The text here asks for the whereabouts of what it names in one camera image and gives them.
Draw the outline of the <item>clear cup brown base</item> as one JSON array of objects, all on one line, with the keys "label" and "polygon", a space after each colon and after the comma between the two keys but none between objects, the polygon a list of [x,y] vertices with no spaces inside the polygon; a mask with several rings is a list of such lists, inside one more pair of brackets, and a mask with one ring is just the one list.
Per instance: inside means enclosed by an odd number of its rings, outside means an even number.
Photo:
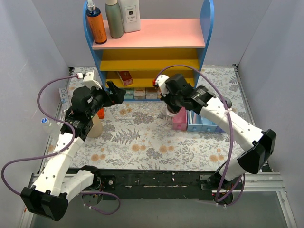
[{"label": "clear cup brown base", "polygon": [[168,116],[174,117],[181,110],[181,107],[176,106],[176,105],[167,104],[165,110],[166,110],[166,114]]}]

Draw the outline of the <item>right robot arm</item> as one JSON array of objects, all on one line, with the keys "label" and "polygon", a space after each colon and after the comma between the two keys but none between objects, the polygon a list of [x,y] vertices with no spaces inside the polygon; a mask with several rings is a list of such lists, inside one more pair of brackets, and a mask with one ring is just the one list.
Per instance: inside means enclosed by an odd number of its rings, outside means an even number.
[{"label": "right robot arm", "polygon": [[273,153],[276,142],[273,130],[264,131],[226,110],[220,98],[206,87],[193,88],[181,74],[159,75],[153,84],[160,89],[168,113],[176,114],[181,108],[193,111],[215,123],[243,149],[242,154],[226,161],[207,179],[209,185],[225,189],[246,172],[257,174]]}]

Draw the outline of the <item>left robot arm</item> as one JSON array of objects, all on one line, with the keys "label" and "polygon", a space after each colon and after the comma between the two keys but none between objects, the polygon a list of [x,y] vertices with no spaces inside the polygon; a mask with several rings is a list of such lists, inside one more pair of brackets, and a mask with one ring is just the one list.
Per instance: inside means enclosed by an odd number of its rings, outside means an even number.
[{"label": "left robot arm", "polygon": [[56,150],[44,170],[29,187],[24,187],[21,198],[27,209],[54,221],[63,218],[69,202],[84,189],[101,192],[106,181],[98,176],[94,166],[84,166],[78,173],[64,181],[73,157],[83,145],[93,127],[93,118],[103,107],[120,105],[126,91],[112,81],[107,82],[109,91],[99,84],[83,86],[73,92],[71,107],[65,114]]}]

